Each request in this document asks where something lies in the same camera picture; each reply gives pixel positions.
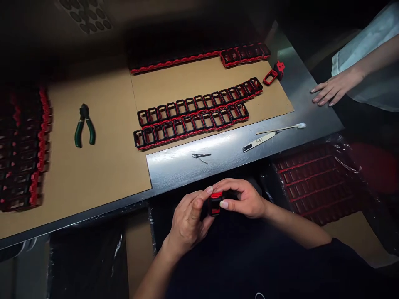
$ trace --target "table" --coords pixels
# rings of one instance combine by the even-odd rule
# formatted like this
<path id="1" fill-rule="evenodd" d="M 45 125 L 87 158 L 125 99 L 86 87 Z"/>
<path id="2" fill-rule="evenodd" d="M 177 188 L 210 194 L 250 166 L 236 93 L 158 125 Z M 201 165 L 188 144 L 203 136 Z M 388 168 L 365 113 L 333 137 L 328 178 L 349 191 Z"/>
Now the table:
<path id="1" fill-rule="evenodd" d="M 112 212 L 194 181 L 271 156 L 298 145 L 342 130 L 344 127 L 334 110 L 312 103 L 310 90 L 316 86 L 313 77 L 281 30 L 276 31 L 270 45 L 271 64 L 279 59 L 286 69 L 281 85 L 295 111 L 147 156 L 152 189 L 42 225 L 0 240 L 0 249 L 65 228 L 78 222 Z M 243 153 L 242 147 L 259 136 L 255 132 L 273 130 L 305 122 L 303 130 L 285 130 L 263 144 Z M 192 154 L 211 153 L 208 165 Z"/>

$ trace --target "pliers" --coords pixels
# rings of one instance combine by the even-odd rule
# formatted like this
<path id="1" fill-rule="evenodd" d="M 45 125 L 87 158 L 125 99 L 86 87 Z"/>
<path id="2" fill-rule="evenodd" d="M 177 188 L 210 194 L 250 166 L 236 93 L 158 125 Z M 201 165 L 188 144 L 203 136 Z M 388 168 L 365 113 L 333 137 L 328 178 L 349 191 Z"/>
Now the pliers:
<path id="1" fill-rule="evenodd" d="M 89 117 L 89 108 L 86 104 L 83 104 L 80 109 L 80 120 L 78 122 L 78 126 L 76 127 L 75 132 L 75 145 L 76 147 L 82 148 L 82 130 L 84 125 L 84 120 L 86 120 L 87 126 L 89 127 L 90 132 L 90 140 L 89 143 L 91 145 L 96 143 L 96 132 L 94 130 L 93 123 Z"/>

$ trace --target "wrist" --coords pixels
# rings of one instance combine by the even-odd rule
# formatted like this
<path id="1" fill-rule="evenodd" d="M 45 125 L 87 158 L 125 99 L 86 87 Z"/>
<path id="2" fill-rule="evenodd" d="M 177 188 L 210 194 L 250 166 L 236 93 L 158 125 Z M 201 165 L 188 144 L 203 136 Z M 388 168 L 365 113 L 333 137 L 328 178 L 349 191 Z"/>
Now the wrist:
<path id="1" fill-rule="evenodd" d="M 167 235 L 165 240 L 162 243 L 162 247 L 159 253 L 162 252 L 162 255 L 170 262 L 178 262 L 184 253 L 180 252 L 175 248 L 175 245 L 170 241 L 170 235 Z"/>
<path id="2" fill-rule="evenodd" d="M 355 63 L 352 66 L 352 69 L 355 73 L 359 74 L 363 79 L 371 73 L 367 65 L 363 64 L 361 61 Z"/>
<path id="3" fill-rule="evenodd" d="M 274 213 L 276 205 L 269 202 L 267 199 L 265 199 L 263 201 L 263 204 L 264 204 L 264 212 L 263 212 L 262 218 L 264 218 L 266 220 L 270 220 L 273 217 L 273 213 Z"/>

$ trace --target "fingernail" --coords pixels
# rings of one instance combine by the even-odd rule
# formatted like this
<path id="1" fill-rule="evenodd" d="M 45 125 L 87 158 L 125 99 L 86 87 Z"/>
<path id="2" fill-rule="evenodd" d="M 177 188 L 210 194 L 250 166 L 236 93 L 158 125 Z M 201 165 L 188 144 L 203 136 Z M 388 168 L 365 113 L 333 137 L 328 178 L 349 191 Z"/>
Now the fingernail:
<path id="1" fill-rule="evenodd" d="M 225 201 L 221 201 L 219 203 L 219 205 L 220 205 L 221 208 L 228 208 L 229 207 L 229 204 L 227 202 L 225 202 Z"/>
<path id="2" fill-rule="evenodd" d="M 206 188 L 205 191 L 206 191 L 208 194 L 212 194 L 212 192 L 213 192 L 212 186 L 209 186 L 208 188 Z"/>

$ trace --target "cardboard sheet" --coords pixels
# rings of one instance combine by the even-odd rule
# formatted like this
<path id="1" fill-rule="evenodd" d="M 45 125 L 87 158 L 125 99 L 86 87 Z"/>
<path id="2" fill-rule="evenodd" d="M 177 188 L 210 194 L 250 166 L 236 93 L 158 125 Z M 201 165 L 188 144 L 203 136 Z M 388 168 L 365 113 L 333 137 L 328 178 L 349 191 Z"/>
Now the cardboard sheet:
<path id="1" fill-rule="evenodd" d="M 0 213 L 0 238 L 56 221 L 151 188 L 145 153 L 133 141 L 137 115 L 127 67 L 97 73 L 96 65 L 118 65 L 120 59 L 80 64 L 69 81 L 53 84 L 51 156 L 45 174 L 43 205 L 22 212 Z M 96 75 L 83 74 L 93 71 Z M 96 130 L 89 144 L 84 124 L 83 148 L 75 147 L 79 108 L 89 106 Z"/>
<path id="2" fill-rule="evenodd" d="M 144 209 L 126 222 L 126 258 L 128 261 L 129 294 L 133 298 L 154 259 L 148 210 Z"/>
<path id="3" fill-rule="evenodd" d="M 176 102 L 196 95 L 213 93 L 243 83 L 257 77 L 262 82 L 271 70 L 267 61 L 238 65 L 226 69 L 220 58 L 182 64 L 167 69 L 132 76 L 132 85 L 137 111 Z M 261 120 L 273 118 L 294 111 L 280 82 L 275 80 L 270 86 L 264 86 L 263 92 L 245 103 L 249 111 L 249 120 L 222 130 L 194 135 L 179 141 L 149 149 L 147 154 L 165 150 L 177 145 L 198 140 L 226 130 L 243 127 Z"/>
<path id="4" fill-rule="evenodd" d="M 266 61 L 225 69 L 219 58 L 196 61 L 131 76 L 125 57 L 103 59 L 71 68 L 69 81 L 49 86 L 54 110 L 51 157 L 45 174 L 41 207 L 0 213 L 0 238 L 5 238 L 151 188 L 146 155 L 218 132 L 204 133 L 140 152 L 133 132 L 140 128 L 137 111 L 179 99 L 229 88 L 270 71 Z M 83 148 L 74 144 L 79 108 L 89 106 L 96 144 L 89 130 Z M 250 119 L 228 130 L 293 111 L 278 81 L 249 100 Z"/>
<path id="5" fill-rule="evenodd" d="M 374 268 L 388 266 L 399 260 L 399 257 L 386 252 L 362 212 L 331 222 L 323 228 L 350 246 Z"/>

